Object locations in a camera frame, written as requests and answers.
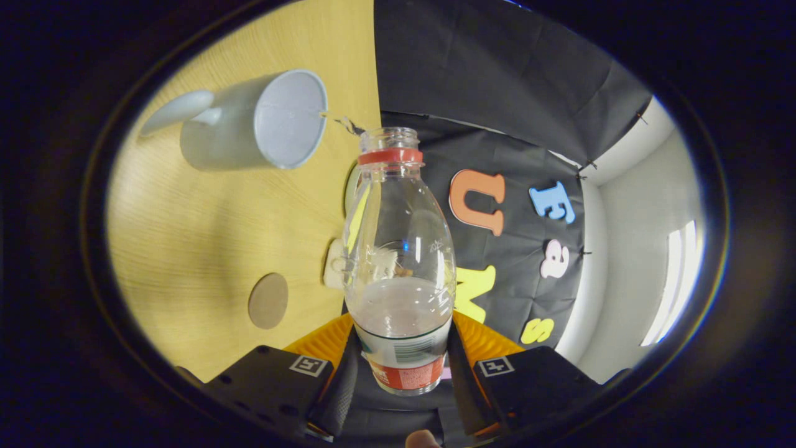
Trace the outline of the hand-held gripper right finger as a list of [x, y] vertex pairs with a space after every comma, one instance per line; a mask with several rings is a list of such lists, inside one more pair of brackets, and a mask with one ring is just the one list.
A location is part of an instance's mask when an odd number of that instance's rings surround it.
[[460, 418], [475, 439], [569, 419], [629, 374], [622, 369], [598, 383], [553, 348], [523, 350], [461, 312], [453, 314], [447, 354]]

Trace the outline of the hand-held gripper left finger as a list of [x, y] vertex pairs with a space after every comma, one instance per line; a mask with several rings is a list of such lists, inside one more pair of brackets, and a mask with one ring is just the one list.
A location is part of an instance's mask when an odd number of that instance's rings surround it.
[[211, 414], [248, 442], [330, 444], [349, 414], [360, 348], [344, 313], [286, 348], [256, 346], [211, 380], [177, 371], [208, 398]]

